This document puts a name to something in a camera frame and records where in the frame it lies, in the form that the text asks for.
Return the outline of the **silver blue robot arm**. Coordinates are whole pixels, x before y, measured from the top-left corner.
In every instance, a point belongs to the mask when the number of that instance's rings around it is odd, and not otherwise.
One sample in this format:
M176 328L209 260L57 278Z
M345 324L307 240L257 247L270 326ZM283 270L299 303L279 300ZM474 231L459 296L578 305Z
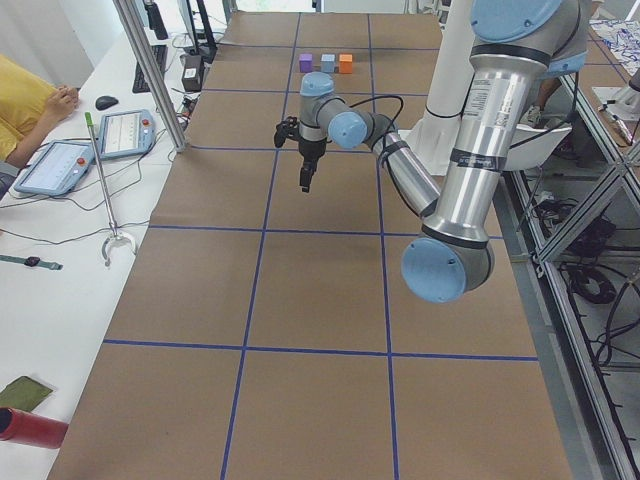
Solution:
M481 286L494 257L485 220L501 174L541 154L511 159L531 87L579 71L586 59L587 1L455 1L423 118L407 136L393 120L349 106L323 72L304 75L298 120L284 124L303 157L308 190L328 143L366 146L421 220L403 278L418 297L446 303Z

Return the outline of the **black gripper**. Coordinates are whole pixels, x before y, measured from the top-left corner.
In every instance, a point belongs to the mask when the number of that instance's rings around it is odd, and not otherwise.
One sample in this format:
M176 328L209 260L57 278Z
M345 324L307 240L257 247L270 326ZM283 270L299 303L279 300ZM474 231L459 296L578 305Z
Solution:
M310 192L314 174L317 170L317 163L325 154L325 140L310 141L300 139L298 151L303 157L303 167L300 169L299 186L304 193Z

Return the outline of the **person's hand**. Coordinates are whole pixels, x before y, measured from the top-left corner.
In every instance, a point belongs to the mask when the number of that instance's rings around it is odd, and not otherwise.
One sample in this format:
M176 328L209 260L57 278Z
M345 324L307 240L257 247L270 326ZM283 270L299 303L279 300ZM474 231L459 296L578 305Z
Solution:
M78 90L61 86L47 98L43 115L55 121L62 121L73 113L78 104Z

